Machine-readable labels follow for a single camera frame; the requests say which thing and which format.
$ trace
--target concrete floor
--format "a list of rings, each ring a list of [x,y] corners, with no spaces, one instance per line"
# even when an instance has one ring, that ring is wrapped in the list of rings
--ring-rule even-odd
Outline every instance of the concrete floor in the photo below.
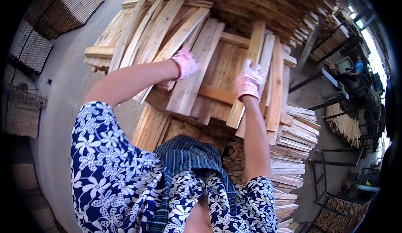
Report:
[[[83,51],[94,44],[106,25],[119,12],[123,1],[105,0],[86,25],[52,40],[53,50],[37,79],[41,94],[49,99],[47,108],[41,114],[39,138],[32,140],[31,145],[37,178],[56,219],[69,233],[81,232],[74,216],[71,198],[71,129],[86,92],[102,77],[100,73],[92,73],[90,66],[84,64]],[[294,51],[295,57],[299,56],[297,53],[300,51]],[[297,75],[295,84],[312,75],[317,69],[307,63],[301,74]],[[52,80],[51,85],[47,84],[48,79]],[[322,96],[330,92],[329,85],[320,79],[290,94],[289,101],[309,108],[321,104]],[[142,110],[143,106],[133,100],[115,108],[116,116],[128,138],[133,135]],[[318,123],[322,126],[316,148],[347,147],[347,144],[338,140],[327,129],[321,119],[324,109],[316,111],[316,115]],[[351,158],[352,155],[334,153],[328,160],[351,161]],[[328,191],[340,191],[340,182],[349,170],[349,167],[328,167]],[[292,214],[298,222],[313,220],[319,210],[319,206],[312,201],[314,182],[309,164],[306,164],[306,174],[302,177],[303,187],[293,191],[299,195],[299,209]]]

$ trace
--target floral shirt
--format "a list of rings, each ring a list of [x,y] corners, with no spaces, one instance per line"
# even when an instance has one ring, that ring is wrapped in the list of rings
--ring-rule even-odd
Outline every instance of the floral shirt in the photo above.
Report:
[[[83,232],[149,232],[165,187],[158,157],[129,142],[111,106],[89,102],[72,131],[73,206]],[[214,232],[276,232],[272,182],[256,177],[236,185],[237,211],[230,211],[225,186],[215,171],[182,171],[170,188],[166,233],[181,233],[191,209],[209,198]]]

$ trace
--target pink glove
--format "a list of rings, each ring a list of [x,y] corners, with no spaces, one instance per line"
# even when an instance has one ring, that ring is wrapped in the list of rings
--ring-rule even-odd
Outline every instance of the pink glove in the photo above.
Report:
[[[251,95],[260,100],[258,89],[264,84],[266,77],[259,64],[250,67],[251,63],[251,59],[245,59],[243,70],[236,78],[237,98],[240,101],[244,95]]]
[[[185,79],[201,68],[201,64],[197,63],[193,56],[194,55],[190,53],[188,44],[185,44],[176,55],[171,57],[171,59],[176,62],[180,72],[178,78],[175,80]]]

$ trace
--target forearm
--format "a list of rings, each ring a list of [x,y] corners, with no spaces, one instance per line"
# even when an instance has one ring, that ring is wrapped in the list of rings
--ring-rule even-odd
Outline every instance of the forearm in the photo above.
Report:
[[[171,59],[122,68],[104,76],[93,85],[84,103],[102,101],[114,107],[151,85],[177,79],[178,76],[178,66]]]
[[[245,174],[247,182],[254,177],[271,177],[271,157],[267,129],[257,98],[243,96],[246,108],[246,133],[244,136]]]

